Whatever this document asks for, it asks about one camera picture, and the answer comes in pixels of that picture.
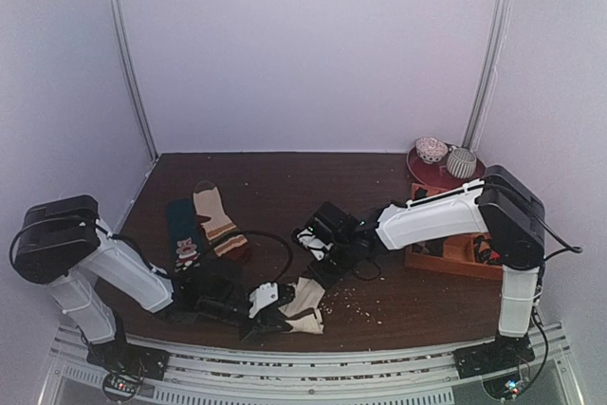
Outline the cream white sock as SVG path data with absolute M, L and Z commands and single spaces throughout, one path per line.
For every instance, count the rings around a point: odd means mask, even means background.
M 324 288 L 315 280 L 304 277 L 298 279 L 294 299 L 279 307 L 290 326 L 288 333 L 323 334 L 324 322 L 320 303 L 324 294 Z

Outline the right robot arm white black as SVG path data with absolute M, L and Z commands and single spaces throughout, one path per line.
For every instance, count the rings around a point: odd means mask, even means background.
M 492 367 L 506 368 L 523 352 L 544 262 L 545 209 L 540 198 L 506 168 L 494 165 L 462 186 L 433 196 L 393 202 L 366 218 L 324 202 L 293 242 L 313 255 L 308 266 L 324 288 L 334 286 L 359 263 L 373 261 L 379 249 L 457 235 L 485 233 L 502 261 L 503 281 L 498 332 L 487 346 Z

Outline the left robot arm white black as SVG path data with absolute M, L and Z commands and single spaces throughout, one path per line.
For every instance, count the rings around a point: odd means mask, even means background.
M 137 352 L 119 336 L 119 316 L 96 294 L 90 274 L 165 321 L 216 320 L 237 327 L 241 340 L 293 328 L 280 309 L 293 301 L 293 285 L 272 281 L 247 291 L 241 267 L 208 252 L 170 273 L 149 262 L 132 238 L 111 232 L 88 194 L 30 207 L 10 243 L 9 262 L 26 281 L 47 287 L 117 371 L 130 369 Z

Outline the beige brown striped sock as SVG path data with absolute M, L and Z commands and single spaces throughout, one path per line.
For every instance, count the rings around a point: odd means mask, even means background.
M 208 180 L 199 181 L 193 189 L 193 206 L 198 227 L 214 254 L 245 263 L 249 258 L 248 239 L 243 234 L 234 234 L 238 227 L 226 214 L 218 187 Z

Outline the dark teal monkey sock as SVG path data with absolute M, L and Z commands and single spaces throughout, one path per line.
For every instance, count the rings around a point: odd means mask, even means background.
M 165 208 L 165 220 L 174 271 L 180 273 L 192 266 L 202 252 L 192 200 L 184 198 L 171 201 Z

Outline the black sock in box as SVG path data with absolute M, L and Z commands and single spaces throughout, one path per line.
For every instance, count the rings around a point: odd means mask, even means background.
M 417 188 L 412 196 L 412 200 L 419 200 L 423 198 L 427 198 L 429 196 L 429 190 L 424 187 Z

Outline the orange wooden compartment box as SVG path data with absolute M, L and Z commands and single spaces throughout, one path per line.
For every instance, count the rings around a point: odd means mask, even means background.
M 455 235 L 422 241 L 405 248 L 406 267 L 501 281 L 502 259 L 488 233 Z

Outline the red round tray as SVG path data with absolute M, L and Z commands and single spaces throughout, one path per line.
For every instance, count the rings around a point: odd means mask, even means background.
M 478 159 L 476 168 L 468 179 L 458 179 L 451 175 L 447 170 L 447 159 L 450 153 L 447 153 L 440 161 L 436 163 L 426 163 L 417 154 L 416 148 L 411 149 L 407 154 L 407 169 L 410 176 L 418 183 L 431 187 L 442 189 L 454 189 L 460 187 L 463 183 L 480 178 L 486 170 L 485 163 Z

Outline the white patterned bowl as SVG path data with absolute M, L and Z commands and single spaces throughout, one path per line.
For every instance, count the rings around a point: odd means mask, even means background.
M 449 147 L 443 141 L 433 137 L 419 138 L 415 142 L 418 157 L 426 164 L 440 162 L 449 152 Z

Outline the grey striped cup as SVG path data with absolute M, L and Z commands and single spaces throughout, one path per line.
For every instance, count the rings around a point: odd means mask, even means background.
M 477 165 L 476 155 L 466 149 L 453 147 L 447 157 L 447 171 L 458 179 L 468 179 L 474 175 Z

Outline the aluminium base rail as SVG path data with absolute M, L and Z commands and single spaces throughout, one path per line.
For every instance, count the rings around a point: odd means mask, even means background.
M 399 350 L 335 353 L 260 352 L 162 342 L 130 342 L 169 353 L 163 380 L 146 378 L 125 404 L 590 404 L 559 323 L 544 329 L 549 355 L 541 375 L 513 401 L 493 399 L 490 379 L 533 377 L 544 343 L 529 332 L 537 358 L 522 367 L 462 378 L 453 353 L 484 341 Z M 60 325 L 34 404 L 112 404 L 101 389 L 106 373 L 86 362 L 79 331 Z

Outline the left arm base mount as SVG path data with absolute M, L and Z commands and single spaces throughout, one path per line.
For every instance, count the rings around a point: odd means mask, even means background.
M 126 341 L 89 344 L 87 362 L 109 373 L 163 380 L 170 353 Z

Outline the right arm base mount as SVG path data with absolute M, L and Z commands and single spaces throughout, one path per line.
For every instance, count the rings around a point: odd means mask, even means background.
M 461 379 L 515 368 L 521 361 L 531 362 L 535 359 L 527 333 L 519 338 L 497 334 L 493 341 L 458 348 L 452 355 Z

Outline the right aluminium frame post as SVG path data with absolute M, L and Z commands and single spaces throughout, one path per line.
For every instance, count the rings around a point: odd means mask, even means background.
M 462 146 L 475 153 L 487 121 L 492 94 L 497 83 L 497 65 L 504 47 L 512 0 L 495 0 L 485 58 L 475 91 L 469 122 Z

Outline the aluminium frame post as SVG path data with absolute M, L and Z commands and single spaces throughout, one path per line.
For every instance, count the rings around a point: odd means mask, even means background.
M 143 105 L 136 69 L 131 49 L 129 47 L 121 1 L 108 0 L 108 3 L 118 46 L 120 68 L 125 81 L 129 101 L 132 105 L 136 118 L 136 124 L 142 136 L 147 155 L 150 158 L 150 161 L 155 163 L 159 158 L 159 153 L 157 151 L 150 122 Z
M 504 47 L 512 0 L 495 0 L 485 58 L 475 91 L 469 122 L 462 146 L 475 153 L 487 121 L 492 94 L 497 83 L 497 65 Z

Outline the left aluminium frame post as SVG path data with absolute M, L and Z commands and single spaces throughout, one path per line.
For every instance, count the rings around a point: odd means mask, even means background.
M 157 151 L 150 122 L 143 105 L 136 69 L 131 49 L 129 47 L 121 1 L 108 0 L 108 3 L 118 46 L 120 68 L 125 81 L 129 101 L 132 105 L 136 118 L 136 124 L 142 136 L 147 155 L 150 158 L 150 161 L 155 163 L 159 158 L 159 153 Z

